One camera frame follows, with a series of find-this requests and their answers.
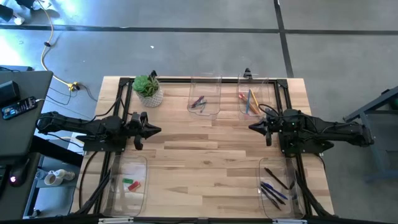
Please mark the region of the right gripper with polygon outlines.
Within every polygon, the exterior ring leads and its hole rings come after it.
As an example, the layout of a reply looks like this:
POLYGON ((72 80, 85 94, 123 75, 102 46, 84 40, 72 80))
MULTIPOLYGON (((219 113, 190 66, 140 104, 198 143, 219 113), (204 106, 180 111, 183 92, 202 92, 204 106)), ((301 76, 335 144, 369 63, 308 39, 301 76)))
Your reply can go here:
POLYGON ((282 131, 281 119, 279 117, 266 116, 265 121, 259 121, 249 125, 249 129, 266 136, 267 146, 272 145, 272 135, 282 131))

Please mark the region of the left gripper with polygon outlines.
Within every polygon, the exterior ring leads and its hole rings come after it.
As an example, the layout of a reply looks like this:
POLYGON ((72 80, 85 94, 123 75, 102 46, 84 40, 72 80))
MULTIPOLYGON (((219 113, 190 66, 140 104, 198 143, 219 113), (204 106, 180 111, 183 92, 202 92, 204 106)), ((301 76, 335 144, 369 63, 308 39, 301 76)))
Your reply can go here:
POLYGON ((160 127, 146 123, 147 120, 146 112, 142 112, 141 114, 133 112, 134 146, 138 151, 143 149, 143 138, 147 139, 162 131, 160 127))

